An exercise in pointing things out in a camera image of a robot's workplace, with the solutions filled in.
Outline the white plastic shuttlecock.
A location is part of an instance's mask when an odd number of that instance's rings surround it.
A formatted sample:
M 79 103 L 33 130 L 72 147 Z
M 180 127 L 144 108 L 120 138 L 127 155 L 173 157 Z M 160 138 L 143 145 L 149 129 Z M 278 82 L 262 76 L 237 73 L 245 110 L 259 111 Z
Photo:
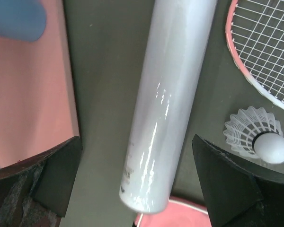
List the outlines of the white plastic shuttlecock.
M 284 163 L 284 135 L 273 113 L 250 106 L 231 114 L 224 125 L 225 141 L 232 151 L 273 165 Z

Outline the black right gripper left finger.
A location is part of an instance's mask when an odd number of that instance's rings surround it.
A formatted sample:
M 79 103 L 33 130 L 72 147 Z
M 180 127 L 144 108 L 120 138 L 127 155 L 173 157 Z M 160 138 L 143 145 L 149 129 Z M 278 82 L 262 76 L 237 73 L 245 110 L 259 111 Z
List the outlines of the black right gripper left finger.
M 0 227 L 58 227 L 82 155 L 79 136 L 0 169 Z

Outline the white shuttlecock tube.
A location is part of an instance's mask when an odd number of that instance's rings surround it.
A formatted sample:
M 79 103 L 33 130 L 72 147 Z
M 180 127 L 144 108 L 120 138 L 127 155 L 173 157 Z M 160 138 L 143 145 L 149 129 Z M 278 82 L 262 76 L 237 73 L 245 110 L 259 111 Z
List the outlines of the white shuttlecock tube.
M 119 196 L 138 213 L 169 201 L 217 2 L 157 0 Z

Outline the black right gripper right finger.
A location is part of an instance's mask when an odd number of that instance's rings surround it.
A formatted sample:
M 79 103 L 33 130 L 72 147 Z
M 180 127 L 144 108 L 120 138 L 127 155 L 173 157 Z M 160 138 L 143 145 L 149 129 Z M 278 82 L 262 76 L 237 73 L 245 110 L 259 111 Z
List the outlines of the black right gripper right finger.
M 284 227 L 284 174 L 198 135 L 192 151 L 213 227 Z

